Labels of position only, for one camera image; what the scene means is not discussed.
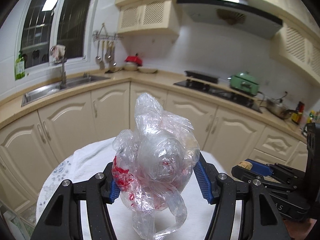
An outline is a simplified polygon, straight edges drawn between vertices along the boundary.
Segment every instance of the round table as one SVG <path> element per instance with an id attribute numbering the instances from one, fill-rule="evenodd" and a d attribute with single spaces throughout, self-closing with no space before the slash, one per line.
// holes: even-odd
<path id="1" fill-rule="evenodd" d="M 105 141 L 96 142 L 76 150 L 73 155 L 65 159 L 54 169 L 45 181 L 39 194 L 36 208 L 37 222 L 53 193 L 64 179 L 70 179 L 73 183 L 88 180 L 94 174 L 102 172 L 105 166 L 113 161 L 116 154 L 116 151 L 112 148 L 114 139 L 110 138 Z M 207 162 L 214 164 L 219 172 L 225 173 L 225 170 L 212 154 L 202 151 L 202 155 Z M 194 174 L 192 174 L 181 196 L 188 208 L 187 219 L 177 232 L 168 235 L 165 240 L 203 240 L 207 233 L 215 205 L 209 205 L 202 197 Z M 85 201 L 81 201 L 80 209 L 84 240 L 90 240 L 91 235 Z M 120 198 L 117 198 L 112 205 L 108 205 L 108 211 L 118 240 L 141 239 L 132 228 L 132 211 L 124 206 Z M 231 240 L 238 240 L 240 218 L 241 201 L 236 201 Z M 169 209 L 161 211 L 156 215 L 155 225 L 157 231 L 163 230 L 174 223 L 174 216 L 170 213 Z"/>

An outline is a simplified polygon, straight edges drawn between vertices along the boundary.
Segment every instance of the stainless steel sink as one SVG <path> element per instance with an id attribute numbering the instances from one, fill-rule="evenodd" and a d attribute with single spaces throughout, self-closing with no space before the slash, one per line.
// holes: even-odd
<path id="1" fill-rule="evenodd" d="M 35 90 L 32 90 L 23 95 L 21 106 L 25 106 L 31 102 L 34 102 L 40 98 L 44 98 L 48 95 L 52 95 L 59 91 L 63 91 L 69 88 L 73 88 L 76 86 L 89 84 L 101 80 L 107 80 L 110 78 L 107 77 L 99 77 L 99 76 L 90 76 L 88 74 L 84 74 L 82 77 L 70 78 L 67 79 L 66 84 L 61 84 L 61 82 L 53 83 L 50 85 L 46 85 Z"/>

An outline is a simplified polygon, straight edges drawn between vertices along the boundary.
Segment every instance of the window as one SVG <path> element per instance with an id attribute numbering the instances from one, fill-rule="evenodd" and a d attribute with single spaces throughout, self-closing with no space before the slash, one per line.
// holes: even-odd
<path id="1" fill-rule="evenodd" d="M 90 0 L 64 0 L 57 44 L 66 46 L 66 58 L 83 57 L 84 30 Z"/>
<path id="2" fill-rule="evenodd" d="M 51 6 L 44 8 L 46 1 L 31 0 L 26 15 L 21 39 L 21 50 L 25 57 L 25 68 L 49 62 L 49 40 L 55 4 L 53 8 Z"/>
<path id="3" fill-rule="evenodd" d="M 51 33 L 58 33 L 57 44 L 66 46 L 67 58 L 83 57 L 84 32 L 91 0 L 61 0 L 59 7 L 57 1 L 31 0 L 21 38 L 25 68 L 49 62 L 49 49 L 54 45 L 50 44 Z"/>

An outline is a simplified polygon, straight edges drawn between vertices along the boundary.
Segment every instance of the plastic bag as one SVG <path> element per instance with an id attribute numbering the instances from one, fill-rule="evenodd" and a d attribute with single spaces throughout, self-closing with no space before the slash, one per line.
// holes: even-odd
<path id="1" fill-rule="evenodd" d="M 117 151 L 112 174 L 121 200 L 132 212 L 132 226 L 146 240 L 177 231 L 187 218 L 180 195 L 199 160 L 199 145 L 190 121 L 164 111 L 147 93 L 135 105 L 134 132 L 123 130 L 113 141 Z M 169 208 L 176 223 L 156 232 L 155 214 Z"/>

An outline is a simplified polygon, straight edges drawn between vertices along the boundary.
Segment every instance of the stovetop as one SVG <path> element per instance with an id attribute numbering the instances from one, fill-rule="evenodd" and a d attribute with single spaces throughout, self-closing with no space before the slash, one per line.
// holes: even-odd
<path id="1" fill-rule="evenodd" d="M 219 89 L 219 88 L 210 86 L 208 84 L 203 84 L 201 82 L 191 81 L 191 80 L 177 82 L 177 83 L 174 83 L 174 85 L 197 90 L 209 95 L 223 98 L 225 100 L 231 101 L 238 105 L 245 106 L 249 109 L 262 113 L 259 106 L 256 104 L 256 102 L 253 99 L 241 96 L 239 94 L 236 94 L 227 90 Z"/>

